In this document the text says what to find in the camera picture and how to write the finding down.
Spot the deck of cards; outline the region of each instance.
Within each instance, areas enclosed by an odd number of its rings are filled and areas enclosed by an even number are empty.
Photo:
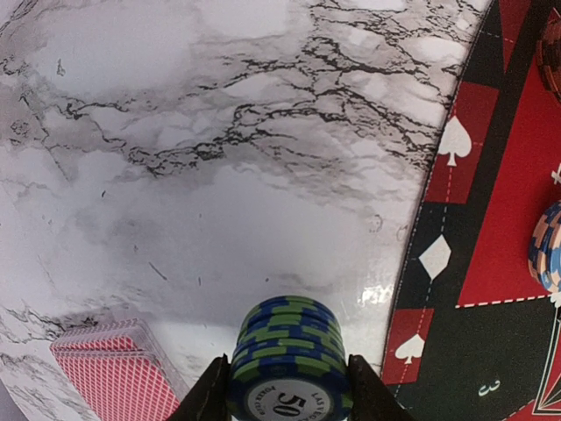
[[[65,332],[51,352],[101,421],[165,421],[188,393],[137,318]]]

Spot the diamond symbol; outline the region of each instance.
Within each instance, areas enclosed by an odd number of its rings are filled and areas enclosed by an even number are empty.
[[[446,269],[451,254],[452,250],[450,246],[448,246],[444,235],[438,237],[437,240],[421,254],[419,260],[432,281]]]

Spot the stack of poker chips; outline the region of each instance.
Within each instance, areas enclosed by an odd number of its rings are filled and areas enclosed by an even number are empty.
[[[559,292],[561,281],[561,201],[540,217],[529,244],[530,274],[549,292]]]
[[[341,330],[333,312],[279,296],[246,316],[231,361],[227,404],[239,421],[341,421],[352,409]]]
[[[561,102],[561,20],[549,22],[537,41],[536,62],[545,88]]]

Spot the chip denomination label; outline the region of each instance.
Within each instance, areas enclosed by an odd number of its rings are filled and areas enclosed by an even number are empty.
[[[296,379],[263,382],[247,395],[246,403],[262,421],[323,421],[333,406],[325,389]]]

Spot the poker mat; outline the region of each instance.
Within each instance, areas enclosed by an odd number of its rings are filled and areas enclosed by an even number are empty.
[[[460,77],[382,370],[418,421],[561,419],[561,294],[528,268],[536,222],[561,199],[561,104],[536,63],[557,10],[493,0]]]

